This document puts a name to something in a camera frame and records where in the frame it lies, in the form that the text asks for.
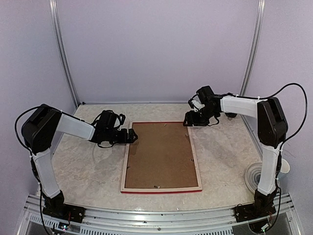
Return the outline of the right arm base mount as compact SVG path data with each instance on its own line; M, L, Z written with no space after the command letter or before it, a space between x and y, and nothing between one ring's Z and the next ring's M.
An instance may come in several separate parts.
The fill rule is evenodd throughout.
M246 205L239 204L235 206L233 210L237 223L269 216L270 214L276 213L275 206L269 206L265 209L257 209L253 203Z

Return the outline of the aluminium front rail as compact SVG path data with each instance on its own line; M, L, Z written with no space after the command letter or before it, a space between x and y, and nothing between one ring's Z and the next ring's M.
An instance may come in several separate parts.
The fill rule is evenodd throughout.
M125 211L86 207L81 223L40 215L40 199L29 195L17 235L250 235L251 227L264 218L237 222L234 209L222 207L193 211Z

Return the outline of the aluminium corner post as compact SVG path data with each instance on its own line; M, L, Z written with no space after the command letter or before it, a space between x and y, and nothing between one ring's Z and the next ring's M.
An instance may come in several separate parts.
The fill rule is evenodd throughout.
M73 104L76 108L79 107L80 105L80 100L71 76L69 64L68 64L68 59L66 55L66 50L63 42L63 37L62 37L62 31L61 31L61 24L59 20L59 14L58 14L58 7L57 7L57 1L56 0L50 0L49 1L49 8L50 8L50 13L52 17L52 24L53 24L53 29L56 37L56 43L57 43L57 48L58 52L60 55L60 60L61 64L63 67L63 71L65 74L66 82L69 88L70 96L72 98Z
M257 16L256 16L256 22L255 22L253 37L252 37L252 44L250 47L250 52L249 52L246 70L244 73L244 80L242 82L241 90L239 93L240 96L244 96L246 94L247 88L249 85L249 81L251 78L253 65L254 65L256 54L257 54L259 39L260 39L260 35L261 35L261 30L262 30L265 5L266 5L265 0L259 0L258 1L258 9L257 9Z

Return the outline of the dark green cup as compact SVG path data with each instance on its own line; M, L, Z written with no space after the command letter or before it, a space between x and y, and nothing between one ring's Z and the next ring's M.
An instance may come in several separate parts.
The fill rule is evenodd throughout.
M235 113L225 113L225 115L228 117L228 118L235 118L237 116L237 114Z

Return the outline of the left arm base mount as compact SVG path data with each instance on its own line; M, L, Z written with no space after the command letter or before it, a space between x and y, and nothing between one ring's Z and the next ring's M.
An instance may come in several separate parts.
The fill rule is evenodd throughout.
M69 222L82 223L86 209L80 206L63 204L60 208L44 206L43 214Z

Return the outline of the left aluminium corner post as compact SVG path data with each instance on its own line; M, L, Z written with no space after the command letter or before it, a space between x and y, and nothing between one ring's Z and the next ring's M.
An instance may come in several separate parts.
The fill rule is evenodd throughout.
M66 82L69 88L70 96L72 98L73 104L76 108L79 107L80 105L80 100L71 76L69 64L68 64L68 59L66 55L66 50L63 42L63 37L62 37L62 31L61 31L61 24L59 20L59 14L58 14L58 7L57 7L57 1L56 0L50 0L49 1L49 8L50 8L50 13L52 17L52 24L53 24L53 29L56 37L56 43L57 43L57 48L58 52L60 55L60 60L61 64L63 67L63 71L65 74Z

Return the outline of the right aluminium corner post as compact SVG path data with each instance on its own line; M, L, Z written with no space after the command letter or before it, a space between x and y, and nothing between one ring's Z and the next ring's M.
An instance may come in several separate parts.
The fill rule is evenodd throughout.
M252 37L252 44L250 47L250 52L249 52L246 70L244 73L244 80L242 82L241 90L239 93L240 96L244 96L246 94L247 88L249 85L249 81L251 78L253 65L254 65L256 54L257 54L259 39L260 39L260 35L261 35L261 30L262 30L265 5L266 5L265 0L259 0L258 1L258 9L257 9L257 16L256 16L256 22L255 22L253 37Z

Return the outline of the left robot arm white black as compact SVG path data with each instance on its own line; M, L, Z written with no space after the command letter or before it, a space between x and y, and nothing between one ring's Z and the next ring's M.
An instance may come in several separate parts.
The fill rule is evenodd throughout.
M112 110L103 110L92 123L46 104L31 110L33 114L22 125L22 137L25 147L30 151L35 176L41 184L43 195L49 199L62 194L51 163L50 149L55 133L78 137L98 146L108 142L110 147L116 144L131 144L138 139L133 129L121 128L126 119L125 115L118 115Z

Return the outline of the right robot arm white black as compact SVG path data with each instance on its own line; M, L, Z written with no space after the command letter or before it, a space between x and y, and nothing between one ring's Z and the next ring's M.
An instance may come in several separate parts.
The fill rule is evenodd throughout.
M274 213L273 200L279 189L281 150L288 130L278 98L215 94L210 86L204 86L188 100L188 105L191 110L185 114L184 126L210 126L210 119L218 119L221 113L243 115L257 120L258 139L262 146L260 181L254 193L254 202L248 206L237 206L236 212L254 217Z

